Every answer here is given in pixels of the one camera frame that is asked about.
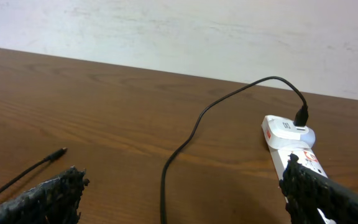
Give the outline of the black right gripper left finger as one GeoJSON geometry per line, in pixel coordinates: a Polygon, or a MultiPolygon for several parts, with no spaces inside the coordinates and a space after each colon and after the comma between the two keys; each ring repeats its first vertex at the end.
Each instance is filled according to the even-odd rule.
{"type": "Polygon", "coordinates": [[[86,172],[70,167],[61,174],[0,204],[0,224],[77,224],[86,172]]]}

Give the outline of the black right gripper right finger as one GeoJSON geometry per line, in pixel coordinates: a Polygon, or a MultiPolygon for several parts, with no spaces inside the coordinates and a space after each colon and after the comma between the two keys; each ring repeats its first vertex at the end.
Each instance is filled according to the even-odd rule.
{"type": "Polygon", "coordinates": [[[289,158],[279,186],[292,224],[358,224],[358,194],[289,158]]]}

